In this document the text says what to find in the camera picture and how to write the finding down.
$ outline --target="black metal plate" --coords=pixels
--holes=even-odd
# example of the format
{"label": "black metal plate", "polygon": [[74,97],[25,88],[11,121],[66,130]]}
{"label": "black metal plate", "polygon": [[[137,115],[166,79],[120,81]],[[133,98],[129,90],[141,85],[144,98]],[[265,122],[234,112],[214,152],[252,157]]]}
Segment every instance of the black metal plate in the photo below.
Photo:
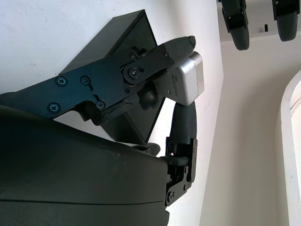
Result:
{"label": "black metal plate", "polygon": [[[157,43],[145,10],[114,17],[62,73],[129,48],[135,48],[141,55],[156,46]],[[137,105],[103,124],[102,127],[115,141],[145,145],[149,140],[164,99],[159,95],[158,104],[154,108],[144,110]]]}

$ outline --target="black bracket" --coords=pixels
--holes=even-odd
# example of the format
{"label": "black bracket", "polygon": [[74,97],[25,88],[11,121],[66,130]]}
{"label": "black bracket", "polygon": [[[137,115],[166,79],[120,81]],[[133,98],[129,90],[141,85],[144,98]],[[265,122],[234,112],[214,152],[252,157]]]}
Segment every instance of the black bracket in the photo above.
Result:
{"label": "black bracket", "polygon": [[67,111],[101,125],[139,103],[137,92],[156,73],[188,58],[195,38],[163,43],[139,57],[127,49],[0,98],[0,104],[53,119]]}
{"label": "black bracket", "polygon": [[274,20],[278,16],[296,12],[300,14],[300,0],[272,0]]}
{"label": "black bracket", "polygon": [[225,1],[222,1],[222,5],[222,15],[224,17],[228,33],[230,33],[231,30],[242,26],[244,29],[248,28],[249,22],[246,16],[246,0],[241,0],[237,8],[229,7],[231,10],[227,10],[228,7]]}
{"label": "black bracket", "polygon": [[187,192],[196,176],[198,141],[190,144],[170,144],[166,138],[166,155],[161,157],[168,165],[165,205],[170,206]]}

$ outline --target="screw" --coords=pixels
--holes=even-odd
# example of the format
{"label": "screw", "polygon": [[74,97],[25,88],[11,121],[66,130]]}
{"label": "screw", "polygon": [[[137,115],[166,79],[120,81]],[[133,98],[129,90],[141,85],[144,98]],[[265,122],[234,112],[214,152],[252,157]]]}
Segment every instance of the screw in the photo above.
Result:
{"label": "screw", "polygon": [[136,59],[138,59],[137,55],[135,53],[131,53],[130,54],[130,58],[131,60],[135,61]]}
{"label": "screw", "polygon": [[67,79],[63,76],[58,76],[56,79],[55,79],[55,82],[58,86],[66,86],[67,85]]}
{"label": "screw", "polygon": [[104,101],[100,100],[96,103],[96,107],[99,109],[99,110],[103,110],[105,108],[105,104],[104,104]]}
{"label": "screw", "polygon": [[139,70],[140,72],[144,72],[144,67],[140,66],[140,67],[138,68],[138,70]]}
{"label": "screw", "polygon": [[165,58],[169,58],[169,54],[167,52],[164,53]]}
{"label": "screw", "polygon": [[131,76],[132,79],[136,79],[139,77],[139,73],[137,72],[136,68],[131,68],[130,70],[128,70],[128,74],[129,76]]}
{"label": "screw", "polygon": [[168,193],[168,196],[167,196],[167,201],[168,201],[168,202],[171,202],[172,199],[173,199],[173,193],[172,193],[172,192],[169,192],[169,193]]}
{"label": "screw", "polygon": [[61,110],[61,107],[58,103],[50,103],[48,105],[48,111],[52,114],[56,114]]}
{"label": "screw", "polygon": [[83,84],[83,85],[89,85],[91,80],[88,76],[82,76],[80,78],[80,82]]}

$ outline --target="bolt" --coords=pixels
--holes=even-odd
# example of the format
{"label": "bolt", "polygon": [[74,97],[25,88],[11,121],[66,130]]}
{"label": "bolt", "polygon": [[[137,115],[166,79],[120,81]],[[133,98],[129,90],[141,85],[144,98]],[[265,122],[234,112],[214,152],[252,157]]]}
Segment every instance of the bolt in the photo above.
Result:
{"label": "bolt", "polygon": [[130,54],[130,58],[131,60],[135,61],[136,59],[138,59],[137,55],[135,53],[131,53]]}
{"label": "bolt", "polygon": [[169,54],[167,52],[164,53],[165,58],[169,58]]}
{"label": "bolt", "polygon": [[140,66],[138,69],[140,72],[144,72],[144,67]]}
{"label": "bolt", "polygon": [[128,74],[132,79],[136,79],[139,77],[139,73],[137,72],[136,68],[131,68],[130,70],[128,70]]}
{"label": "bolt", "polygon": [[99,109],[99,110],[103,110],[105,108],[105,104],[104,104],[104,101],[98,101],[96,103],[96,107]]}
{"label": "bolt", "polygon": [[60,110],[61,110],[61,107],[58,103],[50,103],[48,105],[48,111],[52,114],[59,113]]}
{"label": "bolt", "polygon": [[66,86],[67,85],[67,79],[63,76],[58,76],[56,79],[55,79],[55,82],[58,86]]}
{"label": "bolt", "polygon": [[168,193],[168,196],[167,196],[167,201],[168,201],[168,202],[171,202],[172,199],[173,199],[173,193],[172,193],[172,192],[169,192],[169,193]]}
{"label": "bolt", "polygon": [[91,80],[88,76],[82,76],[80,78],[80,82],[83,84],[83,85],[89,85]]}

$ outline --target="white wall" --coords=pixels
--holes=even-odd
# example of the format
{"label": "white wall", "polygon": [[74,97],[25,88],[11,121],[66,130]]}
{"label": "white wall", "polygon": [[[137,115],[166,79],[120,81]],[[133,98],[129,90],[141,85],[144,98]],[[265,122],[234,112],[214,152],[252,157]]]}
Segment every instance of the white wall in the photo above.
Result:
{"label": "white wall", "polygon": [[301,105],[298,105],[292,115],[292,128],[298,173],[298,184],[299,188],[301,188]]}
{"label": "white wall", "polygon": [[275,127],[278,219],[282,226],[301,225],[301,203],[292,129],[292,112],[300,96],[301,71],[286,86]]}
{"label": "white wall", "polygon": [[278,223],[274,134],[281,98],[301,69],[301,36],[222,42],[224,83],[201,226]]}
{"label": "white wall", "polygon": [[[17,91],[52,78],[114,16],[146,9],[157,43],[195,35],[203,58],[205,91],[196,101],[198,159],[196,180],[173,204],[170,226],[199,225],[223,71],[215,1],[208,0],[14,0],[0,1],[0,93]],[[151,141],[165,149],[173,102],[166,101]],[[77,129],[106,137],[100,127],[76,113],[58,119]]]}

